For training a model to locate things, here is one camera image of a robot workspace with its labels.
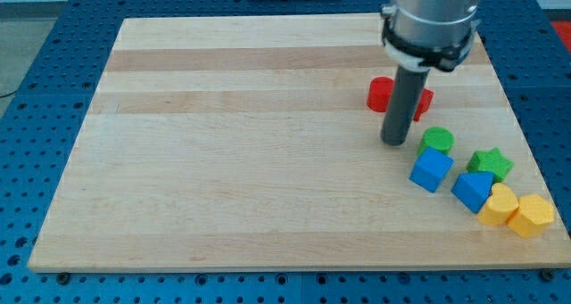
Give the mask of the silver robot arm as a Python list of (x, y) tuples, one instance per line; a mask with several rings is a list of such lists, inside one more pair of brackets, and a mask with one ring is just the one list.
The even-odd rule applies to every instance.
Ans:
[(410, 44), (459, 45), (473, 30), (480, 0), (392, 0), (391, 31)]

